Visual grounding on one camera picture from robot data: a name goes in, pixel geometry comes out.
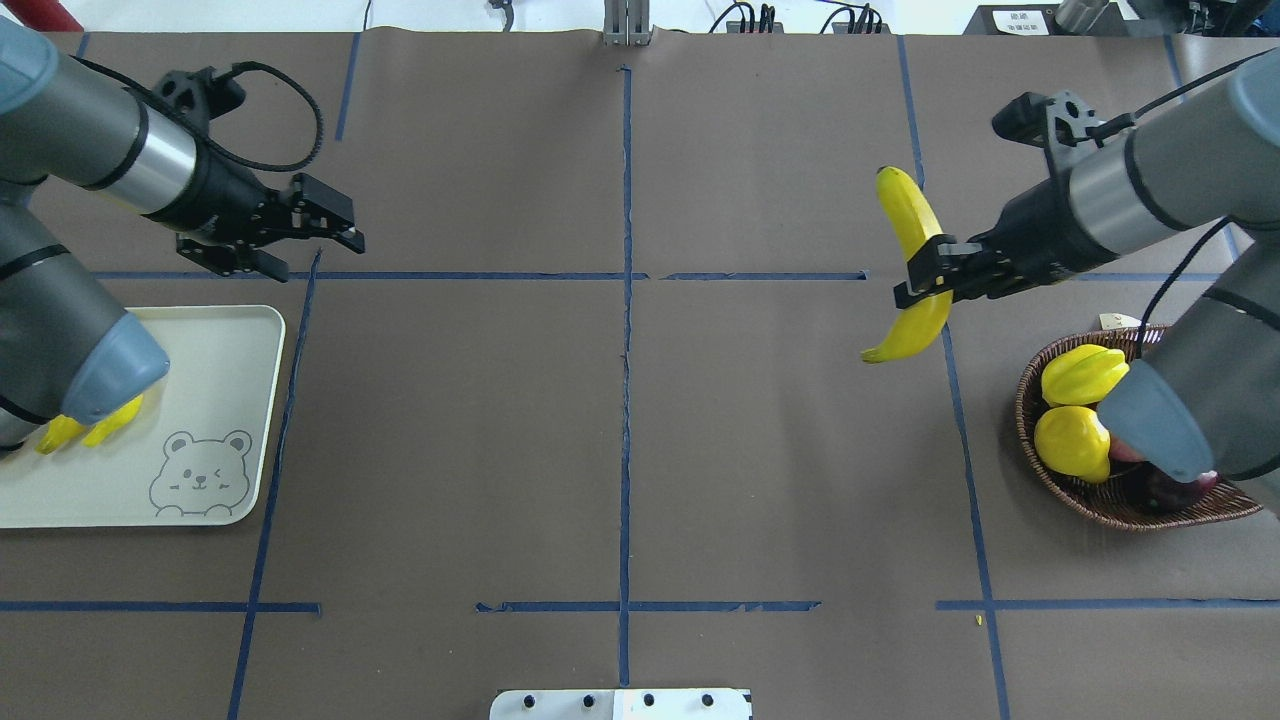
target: held banana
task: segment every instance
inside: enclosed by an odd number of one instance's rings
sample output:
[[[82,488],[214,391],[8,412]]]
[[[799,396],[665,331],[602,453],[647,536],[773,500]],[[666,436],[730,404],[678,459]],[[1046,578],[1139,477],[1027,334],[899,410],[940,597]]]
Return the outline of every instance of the held banana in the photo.
[[[876,174],[876,195],[893,225],[904,260],[910,260],[927,240],[942,233],[924,193],[904,170],[881,168]],[[938,337],[950,314],[951,292],[925,297],[902,310],[884,342],[861,352],[863,363],[886,363],[920,352]]]

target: bear drawing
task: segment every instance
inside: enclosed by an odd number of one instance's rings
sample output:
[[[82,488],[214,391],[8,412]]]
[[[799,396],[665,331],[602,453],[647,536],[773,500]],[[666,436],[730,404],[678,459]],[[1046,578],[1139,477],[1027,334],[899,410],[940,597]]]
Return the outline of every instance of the bear drawing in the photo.
[[[248,496],[244,456],[252,445],[244,430],[223,439],[196,439],[182,430],[169,436],[164,465],[151,480],[156,518],[230,518]]]

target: plum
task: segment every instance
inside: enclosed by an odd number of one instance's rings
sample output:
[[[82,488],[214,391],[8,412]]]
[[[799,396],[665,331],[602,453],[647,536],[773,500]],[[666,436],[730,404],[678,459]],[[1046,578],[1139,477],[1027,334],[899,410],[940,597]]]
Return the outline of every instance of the plum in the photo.
[[[1146,468],[1128,473],[1121,489],[1135,510],[1151,515],[1178,512],[1199,502],[1217,484],[1217,473],[1208,471],[1193,482],[1181,483],[1144,462]]]

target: metal bracket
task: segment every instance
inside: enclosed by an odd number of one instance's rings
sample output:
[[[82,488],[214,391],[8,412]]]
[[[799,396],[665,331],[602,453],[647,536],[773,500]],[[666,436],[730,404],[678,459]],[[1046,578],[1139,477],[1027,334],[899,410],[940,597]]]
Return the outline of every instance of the metal bracket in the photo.
[[[649,45],[649,0],[604,0],[605,45]]]
[[[507,691],[489,720],[750,720],[751,691]]]

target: white mounting plate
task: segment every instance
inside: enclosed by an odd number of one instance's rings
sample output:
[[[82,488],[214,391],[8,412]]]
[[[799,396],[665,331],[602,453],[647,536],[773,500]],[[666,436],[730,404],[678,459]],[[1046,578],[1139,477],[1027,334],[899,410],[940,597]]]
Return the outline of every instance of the white mounting plate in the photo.
[[[253,507],[284,319],[265,305],[132,313],[169,354],[169,374],[99,447],[77,438],[40,455],[45,430],[32,433],[0,462],[0,528],[227,525]]]
[[[507,691],[489,720],[751,720],[750,697],[732,688]]]

